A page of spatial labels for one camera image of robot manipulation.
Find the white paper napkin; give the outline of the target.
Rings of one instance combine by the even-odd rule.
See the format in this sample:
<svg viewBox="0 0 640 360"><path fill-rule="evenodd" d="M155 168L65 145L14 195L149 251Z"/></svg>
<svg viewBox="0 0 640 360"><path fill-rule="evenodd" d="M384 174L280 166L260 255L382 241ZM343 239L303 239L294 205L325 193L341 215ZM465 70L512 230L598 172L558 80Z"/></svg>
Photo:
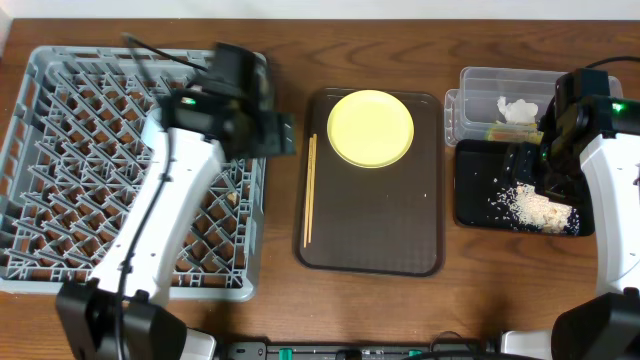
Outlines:
<svg viewBox="0 0 640 360"><path fill-rule="evenodd" d="M539 110L535 103L526 102L524 99L508 103L504 96L497 100L497 107L506 124L523 126L534 124Z"/></svg>

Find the wooden chopstick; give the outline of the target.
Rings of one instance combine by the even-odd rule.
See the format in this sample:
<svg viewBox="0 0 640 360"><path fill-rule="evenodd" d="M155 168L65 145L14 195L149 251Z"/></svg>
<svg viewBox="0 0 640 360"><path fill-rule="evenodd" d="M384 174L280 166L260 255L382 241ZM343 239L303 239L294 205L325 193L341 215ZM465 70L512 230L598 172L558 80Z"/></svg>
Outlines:
<svg viewBox="0 0 640 360"><path fill-rule="evenodd" d="M312 240L314 189L316 172L317 134L313 134L309 141L308 176L307 176L307 207L306 207L306 231L304 247Z"/></svg>
<svg viewBox="0 0 640 360"><path fill-rule="evenodd" d="M312 174L312 162L313 162L313 136L309 138L309 149L307 157L307 173L306 173L306 188L305 188L305 206L304 206L304 227L303 227L303 248L307 247L308 241L308 222L309 222L309 208L310 208L310 188L311 188L311 174Z"/></svg>

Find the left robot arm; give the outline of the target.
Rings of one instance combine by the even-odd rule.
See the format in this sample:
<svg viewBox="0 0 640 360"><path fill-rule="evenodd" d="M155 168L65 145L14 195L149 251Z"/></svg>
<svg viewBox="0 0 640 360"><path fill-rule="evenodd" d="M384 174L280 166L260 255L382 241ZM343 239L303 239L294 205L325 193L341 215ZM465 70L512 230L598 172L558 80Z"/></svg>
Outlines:
<svg viewBox="0 0 640 360"><path fill-rule="evenodd" d="M225 162L291 155L294 118L223 96L179 91L159 101L148 173L86 284L67 282L56 311L77 359L212 359L214 336L167 311L177 257Z"/></svg>

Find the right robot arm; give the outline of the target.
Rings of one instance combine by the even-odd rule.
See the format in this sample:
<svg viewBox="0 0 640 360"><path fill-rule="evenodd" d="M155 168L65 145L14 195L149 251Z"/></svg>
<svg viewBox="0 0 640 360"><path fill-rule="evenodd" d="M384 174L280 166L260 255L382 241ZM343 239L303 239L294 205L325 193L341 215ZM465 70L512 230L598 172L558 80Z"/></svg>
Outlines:
<svg viewBox="0 0 640 360"><path fill-rule="evenodd" d="M636 359L639 356L639 104L590 95L555 106L539 147L545 195L552 175L584 178L597 241L594 299L562 313L552 329L509 331L500 350L533 359Z"/></svg>

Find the yellow round plate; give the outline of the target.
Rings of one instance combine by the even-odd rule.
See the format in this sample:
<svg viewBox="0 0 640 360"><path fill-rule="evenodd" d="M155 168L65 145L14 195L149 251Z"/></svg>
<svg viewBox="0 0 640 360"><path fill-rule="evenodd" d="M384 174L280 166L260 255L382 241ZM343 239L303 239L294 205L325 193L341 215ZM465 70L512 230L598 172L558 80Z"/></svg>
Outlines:
<svg viewBox="0 0 640 360"><path fill-rule="evenodd" d="M397 162L408 152L414 134L408 107L378 90L346 95L331 109L327 120L333 150L361 168L382 168Z"/></svg>

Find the green orange snack wrapper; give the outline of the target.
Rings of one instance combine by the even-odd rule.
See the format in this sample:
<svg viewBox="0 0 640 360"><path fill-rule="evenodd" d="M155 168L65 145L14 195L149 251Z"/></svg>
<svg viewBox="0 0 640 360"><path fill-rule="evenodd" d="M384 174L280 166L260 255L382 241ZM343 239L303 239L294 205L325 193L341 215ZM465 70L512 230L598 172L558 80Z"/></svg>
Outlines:
<svg viewBox="0 0 640 360"><path fill-rule="evenodd" d="M537 130L535 124L512 125L494 124L486 133L485 139L498 142L529 142L539 144L543 133Z"/></svg>

